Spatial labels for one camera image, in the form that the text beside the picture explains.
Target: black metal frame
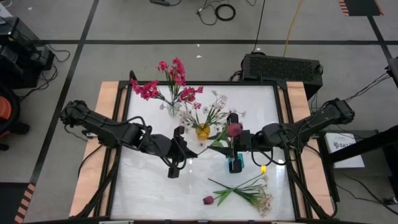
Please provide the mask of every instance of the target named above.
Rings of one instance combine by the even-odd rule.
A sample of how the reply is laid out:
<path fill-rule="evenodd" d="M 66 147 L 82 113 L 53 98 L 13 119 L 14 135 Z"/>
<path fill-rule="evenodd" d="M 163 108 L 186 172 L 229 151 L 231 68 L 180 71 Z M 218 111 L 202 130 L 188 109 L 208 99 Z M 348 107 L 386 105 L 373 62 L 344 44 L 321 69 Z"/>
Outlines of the black metal frame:
<path fill-rule="evenodd" d="M 147 83 L 147 81 L 138 81 L 139 85 L 143 85 Z M 119 112 L 119 105 L 120 105 L 120 96 L 122 93 L 122 89 L 128 84 L 128 81 L 120 81 L 119 84 L 119 88 L 118 88 L 118 94 L 116 96 L 116 103 L 115 103 L 115 108 L 114 108 L 114 116 L 118 114 Z M 159 82 L 159 85 L 167 85 L 167 82 Z M 267 85 L 267 86 L 272 86 L 274 89 L 274 96 L 275 96 L 275 103 L 276 103 L 276 107 L 277 107 L 277 113 L 278 113 L 278 119 L 280 123 L 283 123 L 283 115 L 282 115 L 282 107 L 281 107 L 281 103 L 280 103 L 280 98 L 279 98 L 279 92 L 278 92 L 278 86 L 276 84 L 276 82 L 224 82 L 224 81 L 211 81 L 211 82 L 203 82 L 203 81 L 193 81 L 193 82 L 187 82 L 187 85 L 203 85 L 203 86 L 208 86 L 208 85 L 219 85 L 219 86 L 258 86 L 258 85 Z M 129 100 L 131 97 L 131 92 L 132 92 L 132 87 L 131 85 L 127 86 L 127 95 L 126 95 L 126 100 L 125 100 L 125 104 L 124 104 L 124 111 L 123 111 L 123 121 L 127 119 L 127 112 L 129 109 Z M 290 101 L 289 101 L 289 96 L 287 94 L 287 91 L 284 92 L 284 96 L 285 96 L 285 103 L 286 103 L 286 108 L 288 111 L 288 115 L 289 115 L 289 122 L 292 122 L 293 116 L 292 116 L 292 111 L 291 111 L 291 107 L 290 107 Z M 116 156 L 115 156 L 115 160 L 114 162 L 119 162 L 119 158 L 120 158 L 120 154 L 121 154 L 121 147 L 116 149 Z M 290 154 L 288 152 L 285 151 L 285 158 L 288 159 L 290 158 Z M 296 158 L 298 163 L 297 163 L 297 167 L 299 169 L 299 173 L 300 173 L 300 178 L 302 178 L 302 180 L 305 183 L 305 178 L 304 178 L 304 173 L 303 173 L 303 167 L 302 167 L 302 162 L 301 162 L 301 158 L 298 154 L 296 154 Z M 109 156 L 108 156 L 108 161 L 104 162 L 103 165 L 103 172 L 104 170 L 108 170 L 108 164 L 109 164 Z M 112 179 L 111 182 L 111 186 L 109 189 L 109 198 L 108 198 L 108 202 L 107 202 L 107 207 L 106 207 L 106 216 L 110 216 L 111 214 L 111 210 L 112 210 L 112 204 L 113 204 L 113 198 L 114 198 L 114 190 L 115 190 L 115 186 L 116 186 L 116 179 L 117 179 L 117 174 L 115 175 L 115 177 Z M 298 200 L 297 200 L 297 193 L 296 193 L 296 189 L 295 189 L 295 185 L 294 185 L 294 181 L 292 180 L 291 177 L 289 178 L 289 185 L 290 185 L 290 193 L 292 195 L 292 203 L 293 203 L 293 211 L 294 211 L 294 215 L 295 215 L 295 219 L 298 220 L 300 218 L 300 211 L 299 211 L 299 205 L 298 205 Z M 305 204 L 305 209 L 306 209 L 306 213 L 307 213 L 307 217 L 312 217 L 312 213 L 311 213 L 311 208 L 309 206 L 309 203 L 306 202 Z"/>

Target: table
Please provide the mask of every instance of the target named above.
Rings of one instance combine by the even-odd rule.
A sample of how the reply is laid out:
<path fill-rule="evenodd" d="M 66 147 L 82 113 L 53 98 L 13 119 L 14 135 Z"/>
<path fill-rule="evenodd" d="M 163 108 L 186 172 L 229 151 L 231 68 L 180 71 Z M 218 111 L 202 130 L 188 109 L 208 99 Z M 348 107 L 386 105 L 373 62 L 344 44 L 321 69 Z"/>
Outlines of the table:
<path fill-rule="evenodd" d="M 112 117 L 113 109 L 116 102 L 116 94 L 118 92 L 119 82 L 103 82 L 101 90 L 99 92 L 98 102 L 95 111 L 105 116 Z M 305 96 L 303 83 L 301 82 L 289 82 L 287 84 L 287 92 L 289 94 L 290 105 L 286 105 L 285 98 L 282 90 L 279 90 L 279 97 L 282 105 L 282 114 L 285 122 L 287 121 L 288 110 L 290 106 L 294 121 L 298 121 L 310 114 L 307 98 Z M 126 91 L 122 92 L 121 101 L 124 102 L 126 97 Z M 123 115 L 124 104 L 119 105 L 119 113 L 117 114 L 118 120 L 120 121 Z M 310 140 L 309 145 L 317 149 L 317 142 Z M 98 147 L 96 139 L 89 140 L 85 157 Z M 104 162 L 105 150 L 98 151 L 92 158 L 86 161 L 80 174 L 80 178 L 77 183 L 75 196 L 73 199 L 70 215 L 76 215 L 82 210 L 82 208 L 91 199 L 99 186 L 101 170 Z M 333 207 L 328 192 L 328 186 L 326 183 L 325 174 L 323 171 L 321 159 L 309 150 L 304 150 L 302 153 L 302 167 L 305 174 L 305 180 L 309 191 L 312 193 L 317 202 L 323 207 L 328 213 L 333 213 Z M 302 194 L 298 188 L 298 209 L 300 211 L 300 217 L 305 218 L 305 206 Z M 105 191 L 102 201 L 101 209 L 98 211 L 99 215 L 106 214 L 106 204 L 109 197 L 109 187 Z"/>

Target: wooden table frame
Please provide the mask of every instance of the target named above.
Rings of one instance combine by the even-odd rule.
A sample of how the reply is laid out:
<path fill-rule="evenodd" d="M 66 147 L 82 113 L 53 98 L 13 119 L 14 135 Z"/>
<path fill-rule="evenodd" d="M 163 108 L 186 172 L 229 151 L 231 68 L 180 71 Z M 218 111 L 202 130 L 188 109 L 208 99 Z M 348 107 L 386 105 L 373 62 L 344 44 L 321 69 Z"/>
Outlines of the wooden table frame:
<path fill-rule="evenodd" d="M 125 88 L 128 82 L 103 82 L 95 111 L 104 116 L 122 121 L 126 119 L 129 96 L 131 88 Z M 305 95 L 303 83 L 288 82 L 287 90 L 279 89 L 280 108 L 282 111 L 282 118 L 285 123 L 295 122 L 310 115 L 308 108 L 307 97 Z M 308 145 L 318 149 L 316 140 L 311 139 Z M 90 139 L 86 146 L 84 157 L 89 155 L 99 146 L 96 139 Z M 103 149 L 99 150 L 82 167 L 80 177 L 76 186 L 75 196 L 73 198 L 70 216 L 81 212 L 85 205 L 90 201 L 100 182 L 104 180 L 107 172 L 110 170 L 115 161 L 118 164 L 118 156 L 120 156 L 121 148 L 119 149 Z M 325 173 L 323 171 L 322 160 L 313 152 L 304 149 L 303 153 L 294 162 L 296 171 L 305 176 L 305 183 L 308 190 L 314 196 L 319 205 L 326 211 L 327 214 L 333 213 L 333 207 L 330 200 L 330 194 L 326 182 Z M 309 204 L 303 198 L 300 189 L 291 183 L 290 190 L 292 191 L 292 200 L 294 203 L 295 218 L 311 218 L 316 214 L 311 211 Z M 107 186 L 100 202 L 90 213 L 90 217 L 109 216 L 111 212 L 111 202 L 113 201 L 114 186 L 116 185 L 116 178 Z"/>

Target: gray floor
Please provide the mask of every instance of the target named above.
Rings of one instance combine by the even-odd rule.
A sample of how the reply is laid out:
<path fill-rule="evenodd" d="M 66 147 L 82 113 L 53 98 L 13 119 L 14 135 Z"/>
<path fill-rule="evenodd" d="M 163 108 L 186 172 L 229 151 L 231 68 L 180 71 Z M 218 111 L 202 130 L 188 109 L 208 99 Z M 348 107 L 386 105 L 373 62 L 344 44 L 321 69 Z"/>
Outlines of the gray floor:
<path fill-rule="evenodd" d="M 94 0 L 15 0 L 8 10 L 20 17 L 41 39 L 80 40 Z M 161 7 L 149 1 L 99 0 L 87 40 L 229 40 L 256 38 L 262 1 L 255 7 L 243 0 L 229 0 L 237 15 L 230 22 L 218 21 L 204 26 L 196 11 L 204 1 L 182 0 L 176 7 Z M 398 16 L 395 0 L 378 0 L 385 16 L 375 17 L 386 40 L 398 40 Z M 299 1 L 267 0 L 259 39 L 284 40 Z M 214 14 L 203 12 L 203 20 L 212 22 Z M 291 40 L 377 40 L 366 17 L 346 17 L 337 0 L 304 0 L 297 16 Z M 239 69 L 250 44 L 85 44 L 79 52 L 73 79 L 66 97 L 85 100 L 94 108 L 100 84 L 106 80 L 125 80 L 133 69 L 140 80 L 162 79 L 154 66 L 158 61 L 180 57 L 189 80 L 227 80 Z M 28 182 L 55 106 L 60 97 L 77 45 L 53 45 L 72 52 L 64 63 L 56 63 L 58 78 L 50 88 L 37 91 L 22 106 L 21 120 L 32 131 L 26 136 L 5 139 L 12 147 L 1 152 L 0 182 Z M 284 45 L 258 45 L 268 55 L 282 56 Z M 388 46 L 393 57 L 398 46 Z M 321 61 L 325 68 L 318 104 L 339 97 L 347 98 L 384 73 L 386 58 L 378 45 L 289 45 L 287 57 Z M 346 129 L 385 130 L 398 124 L 396 111 L 398 90 L 386 80 L 355 98 L 350 106 L 355 120 Z M 40 174 L 37 188 L 25 221 L 67 218 L 77 182 L 77 169 L 83 157 L 85 142 L 66 134 L 58 123 Z M 379 197 L 390 197 L 391 187 L 385 174 L 361 176 Z M 336 181 L 359 197 L 368 194 L 355 182 L 337 175 Z M 362 202 L 341 192 L 338 217 L 342 220 L 367 223 L 392 223 L 395 216 L 380 205 Z"/>

